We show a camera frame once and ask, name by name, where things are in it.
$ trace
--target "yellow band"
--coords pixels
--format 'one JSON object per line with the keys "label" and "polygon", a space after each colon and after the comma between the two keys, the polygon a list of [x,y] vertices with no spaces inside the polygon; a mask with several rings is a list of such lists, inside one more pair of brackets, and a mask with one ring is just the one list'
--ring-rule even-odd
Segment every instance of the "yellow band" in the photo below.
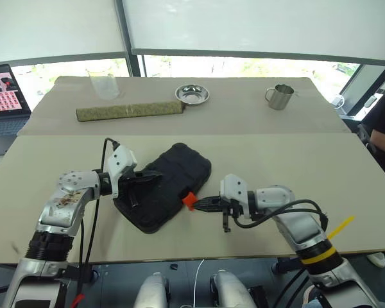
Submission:
{"label": "yellow band", "polygon": [[316,257],[312,257],[309,259],[301,259],[302,264],[308,265],[313,264],[322,261],[323,259],[326,259],[327,257],[330,257],[336,253],[335,247],[329,248],[326,252],[321,253],[320,255],[317,255]]}

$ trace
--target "white roller blind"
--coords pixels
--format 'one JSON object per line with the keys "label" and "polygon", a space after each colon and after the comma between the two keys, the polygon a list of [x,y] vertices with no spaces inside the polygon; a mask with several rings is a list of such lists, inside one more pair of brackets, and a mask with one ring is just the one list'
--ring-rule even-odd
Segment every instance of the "white roller blind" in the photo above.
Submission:
{"label": "white roller blind", "polygon": [[0,62],[123,51],[113,0],[0,1]]}
{"label": "white roller blind", "polygon": [[133,53],[237,51],[385,62],[385,0],[123,3]]}

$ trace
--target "yellow cable tie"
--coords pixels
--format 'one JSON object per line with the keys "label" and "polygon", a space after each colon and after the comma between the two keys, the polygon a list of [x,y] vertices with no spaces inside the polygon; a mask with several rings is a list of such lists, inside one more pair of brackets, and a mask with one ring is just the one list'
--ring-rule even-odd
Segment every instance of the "yellow cable tie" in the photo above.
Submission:
{"label": "yellow cable tie", "polygon": [[349,225],[349,223],[351,221],[353,221],[355,219],[355,216],[350,216],[348,217],[346,220],[344,220],[342,222],[342,224],[340,224],[338,227],[335,228],[334,231],[332,231],[329,235],[328,235],[328,239],[332,239],[335,235],[339,234],[340,231],[342,231],[342,229],[344,229],[347,225]]}

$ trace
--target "metal mug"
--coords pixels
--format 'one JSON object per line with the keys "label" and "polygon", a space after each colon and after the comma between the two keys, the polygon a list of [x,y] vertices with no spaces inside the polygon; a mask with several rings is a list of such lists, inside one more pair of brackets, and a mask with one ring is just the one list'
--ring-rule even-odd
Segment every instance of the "metal mug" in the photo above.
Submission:
{"label": "metal mug", "polygon": [[[273,94],[268,98],[268,92],[273,91]],[[291,96],[294,94],[294,89],[288,85],[276,85],[274,88],[268,88],[265,92],[265,99],[268,106],[275,110],[284,109]]]}

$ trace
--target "beige table surface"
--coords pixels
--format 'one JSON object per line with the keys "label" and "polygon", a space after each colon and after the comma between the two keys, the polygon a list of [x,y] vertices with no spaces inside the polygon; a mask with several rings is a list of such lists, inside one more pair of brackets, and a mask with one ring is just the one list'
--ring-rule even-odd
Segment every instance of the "beige table surface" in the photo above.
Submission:
{"label": "beige table surface", "polygon": [[[176,142],[212,162],[199,197],[217,195],[219,181],[234,173],[249,189],[282,184],[329,214],[328,231],[356,219],[334,240],[341,252],[385,250],[385,175],[353,134],[310,133],[209,136],[113,136],[134,150],[142,169]],[[18,137],[0,163],[0,263],[26,251],[43,205],[59,174],[99,166],[103,136]],[[88,241],[94,202],[85,212]],[[91,261],[119,262],[292,254],[273,221],[244,230],[231,221],[225,234],[220,213],[182,209],[157,233],[144,234],[102,197]],[[80,233],[69,260],[78,260]]]}
{"label": "beige table surface", "polygon": [[[309,78],[117,78],[121,95],[99,99],[88,77],[60,77],[19,135],[217,135],[350,132]],[[183,114],[80,123],[76,108],[175,100],[175,89],[196,83],[210,99]],[[296,90],[284,110],[268,107],[268,87]]]}

